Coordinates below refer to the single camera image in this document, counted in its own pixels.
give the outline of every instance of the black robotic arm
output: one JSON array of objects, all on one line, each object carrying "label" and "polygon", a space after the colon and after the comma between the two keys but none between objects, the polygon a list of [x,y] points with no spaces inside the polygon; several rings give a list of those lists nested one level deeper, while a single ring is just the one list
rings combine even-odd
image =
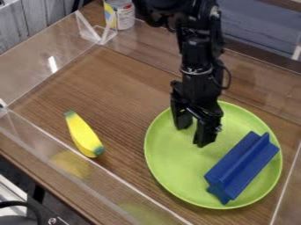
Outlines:
[{"label": "black robotic arm", "polygon": [[[192,117],[196,119],[193,143],[203,147],[215,141],[221,128],[223,112],[217,105],[217,96],[229,84],[228,74],[228,84],[221,86],[225,68],[217,57],[223,53],[224,41],[216,0],[132,2],[148,25],[164,25],[176,33],[181,54],[181,82],[171,82],[172,119],[176,129],[187,128]],[[169,28],[169,18],[175,20],[173,28]]]}]

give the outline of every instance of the wooden table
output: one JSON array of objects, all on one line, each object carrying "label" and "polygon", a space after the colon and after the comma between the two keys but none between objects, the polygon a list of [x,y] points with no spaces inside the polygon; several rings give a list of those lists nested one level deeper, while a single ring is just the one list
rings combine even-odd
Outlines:
[{"label": "wooden table", "polygon": [[[96,3],[89,4],[82,13],[92,25],[102,23]],[[68,26],[66,22],[52,29]],[[147,51],[156,53],[152,47]],[[140,53],[129,56],[138,58]],[[159,60],[176,68],[179,57],[168,52],[167,56]],[[92,47],[10,105],[10,109],[70,146],[62,113],[73,109],[92,125],[108,149],[93,161],[192,224],[268,224],[301,137],[299,75],[235,52],[227,51],[221,56],[233,81],[220,99],[250,110],[272,129],[282,148],[283,172],[276,187],[259,202],[239,209],[209,210],[176,199],[156,183],[148,170],[142,138],[153,118],[169,105],[169,81],[179,77],[130,57],[106,47]],[[0,142],[1,155],[92,223],[129,224],[110,213],[92,193],[2,135]],[[94,189],[105,184],[96,176],[89,177],[89,182]]]}]

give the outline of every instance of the lime green plate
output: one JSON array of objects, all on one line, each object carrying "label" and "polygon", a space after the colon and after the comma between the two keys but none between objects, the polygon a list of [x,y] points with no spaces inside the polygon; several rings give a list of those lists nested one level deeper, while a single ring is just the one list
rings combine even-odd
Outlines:
[{"label": "lime green plate", "polygon": [[251,112],[229,103],[219,102],[219,105],[224,113],[223,128],[213,143],[199,149],[192,144],[195,122],[188,129],[177,131],[167,109],[149,125],[144,155],[153,177],[177,198],[200,207],[229,209],[254,203],[271,191],[282,170],[282,155],[279,151],[236,199],[223,206],[205,191],[207,171],[248,131],[259,135],[268,132],[270,141],[279,145],[267,125]]}]

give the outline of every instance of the yellow banana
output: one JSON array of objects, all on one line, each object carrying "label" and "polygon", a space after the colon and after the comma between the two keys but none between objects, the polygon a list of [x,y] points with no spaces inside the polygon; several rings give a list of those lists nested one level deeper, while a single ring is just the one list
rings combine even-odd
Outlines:
[{"label": "yellow banana", "polygon": [[64,117],[72,141],[77,149],[86,157],[94,158],[104,151],[104,147],[94,132],[74,111],[65,112]]}]

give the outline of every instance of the cable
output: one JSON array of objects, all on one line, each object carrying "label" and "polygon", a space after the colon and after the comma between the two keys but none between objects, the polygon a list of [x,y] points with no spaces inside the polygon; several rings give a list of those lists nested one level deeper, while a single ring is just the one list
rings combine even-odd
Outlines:
[{"label": "cable", "polygon": [[30,205],[27,202],[22,202],[22,201],[17,201],[17,200],[0,202],[0,208],[3,208],[3,207],[27,207],[33,211],[37,225],[42,225],[41,214],[39,214],[38,210],[33,207],[33,205]]},{"label": "cable", "polygon": [[228,74],[228,83],[227,83],[227,85],[225,85],[225,86],[221,86],[221,85],[216,82],[213,76],[209,75],[209,77],[211,77],[212,83],[213,83],[221,90],[225,90],[225,89],[228,89],[229,84],[231,84],[231,73],[229,73],[228,69],[227,69],[224,66],[220,66],[220,65],[217,65],[217,66],[219,66],[223,70],[227,71],[227,74]]}]

